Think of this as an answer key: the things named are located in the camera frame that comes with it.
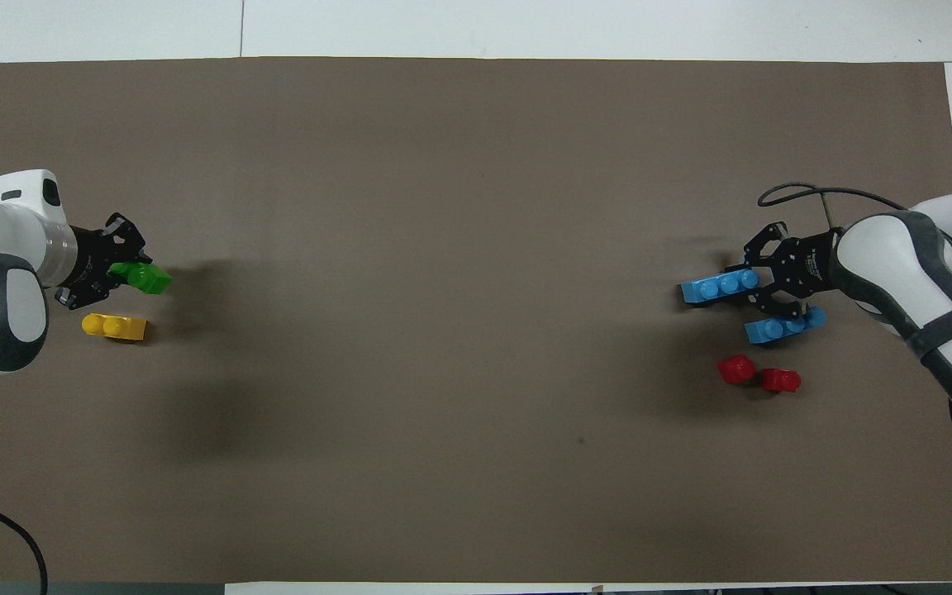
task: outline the blue lego brick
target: blue lego brick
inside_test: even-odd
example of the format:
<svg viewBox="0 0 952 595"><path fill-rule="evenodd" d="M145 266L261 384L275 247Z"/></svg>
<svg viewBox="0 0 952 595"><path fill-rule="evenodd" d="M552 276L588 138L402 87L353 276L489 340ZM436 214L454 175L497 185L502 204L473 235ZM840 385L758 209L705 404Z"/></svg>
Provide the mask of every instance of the blue lego brick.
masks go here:
<svg viewBox="0 0 952 595"><path fill-rule="evenodd" d="M737 269L728 274L681 283L681 293L687 304L702 304L729 297L759 286L759 274L751 269Z"/></svg>
<svg viewBox="0 0 952 595"><path fill-rule="evenodd" d="M772 317L772 319L749 321L744 325L744 329L748 332L748 342L759 345L783 339L785 336L798 335L800 332L824 325L825 310L810 306L804 316L794 317L794 319Z"/></svg>

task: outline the red lego brick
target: red lego brick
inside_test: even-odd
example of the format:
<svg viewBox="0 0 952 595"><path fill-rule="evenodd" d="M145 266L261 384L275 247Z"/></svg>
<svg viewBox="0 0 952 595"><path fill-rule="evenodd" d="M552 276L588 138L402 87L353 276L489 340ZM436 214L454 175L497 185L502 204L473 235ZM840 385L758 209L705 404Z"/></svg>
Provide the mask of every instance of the red lego brick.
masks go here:
<svg viewBox="0 0 952 595"><path fill-rule="evenodd" d="M718 362L718 373L729 384L743 384L755 376L755 364L744 355L733 355Z"/></svg>
<svg viewBox="0 0 952 595"><path fill-rule="evenodd" d="M794 369L767 368L763 370L763 388L775 393L794 393L800 388L800 375Z"/></svg>

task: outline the black strap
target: black strap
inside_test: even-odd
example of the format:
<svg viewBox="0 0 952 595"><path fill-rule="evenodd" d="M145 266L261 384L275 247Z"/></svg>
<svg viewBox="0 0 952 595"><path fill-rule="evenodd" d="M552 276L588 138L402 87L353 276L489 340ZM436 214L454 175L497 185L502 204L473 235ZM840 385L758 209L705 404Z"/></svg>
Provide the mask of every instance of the black strap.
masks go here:
<svg viewBox="0 0 952 595"><path fill-rule="evenodd" d="M920 331L906 339L918 359L925 358L933 350L938 350L945 342L952 341L952 310L925 324Z"/></svg>

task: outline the brown mat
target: brown mat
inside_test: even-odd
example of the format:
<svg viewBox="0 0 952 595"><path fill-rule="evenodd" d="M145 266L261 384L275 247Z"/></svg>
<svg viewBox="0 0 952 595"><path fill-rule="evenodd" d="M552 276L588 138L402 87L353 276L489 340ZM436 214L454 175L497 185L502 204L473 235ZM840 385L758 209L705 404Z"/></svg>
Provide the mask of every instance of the brown mat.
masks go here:
<svg viewBox="0 0 952 595"><path fill-rule="evenodd" d="M952 579L906 348L827 294L759 350L676 287L824 229L755 207L778 182L952 192L939 64L0 64L0 174L30 167L175 275L86 310L143 345L52 305L0 378L0 508L55 580ZM801 392L728 387L736 353Z"/></svg>

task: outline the yellow lego brick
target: yellow lego brick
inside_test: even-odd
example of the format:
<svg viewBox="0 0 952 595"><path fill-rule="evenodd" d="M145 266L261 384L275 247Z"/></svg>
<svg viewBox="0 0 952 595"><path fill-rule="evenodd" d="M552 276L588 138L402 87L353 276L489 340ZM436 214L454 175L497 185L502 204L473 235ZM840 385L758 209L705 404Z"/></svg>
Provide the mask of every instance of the yellow lego brick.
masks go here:
<svg viewBox="0 0 952 595"><path fill-rule="evenodd" d="M83 317L83 332L87 335L108 336L109 339L142 341L145 339L145 319L115 317L113 315L87 315Z"/></svg>

